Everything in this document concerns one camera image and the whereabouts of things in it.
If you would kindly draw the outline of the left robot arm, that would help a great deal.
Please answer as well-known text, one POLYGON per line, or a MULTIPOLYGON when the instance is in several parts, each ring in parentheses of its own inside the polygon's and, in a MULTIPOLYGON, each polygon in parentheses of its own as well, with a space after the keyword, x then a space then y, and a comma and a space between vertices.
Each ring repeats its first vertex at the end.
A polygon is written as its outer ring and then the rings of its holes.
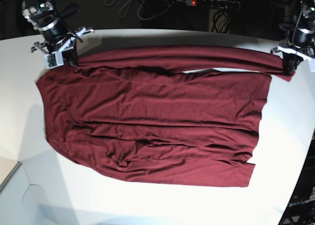
POLYGON ((315 59, 315 0, 297 0, 292 20, 279 27, 287 37, 271 49, 271 54, 281 52, 283 71, 291 75, 303 61, 315 59))

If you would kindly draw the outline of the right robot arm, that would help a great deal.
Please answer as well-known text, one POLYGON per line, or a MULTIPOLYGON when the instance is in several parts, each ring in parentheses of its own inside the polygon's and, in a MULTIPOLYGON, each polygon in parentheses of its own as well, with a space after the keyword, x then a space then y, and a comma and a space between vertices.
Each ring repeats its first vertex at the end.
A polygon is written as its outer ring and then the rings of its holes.
POLYGON ((77 5, 71 4, 62 12, 58 12, 55 0, 23 0, 23 17, 44 39, 43 42, 35 42, 31 47, 31 52, 39 50, 44 54, 47 69, 57 68, 64 64, 73 67, 78 65, 76 42, 82 42, 81 37, 94 32, 94 29, 80 27, 73 30, 66 23, 65 18, 73 15, 77 10, 77 5))

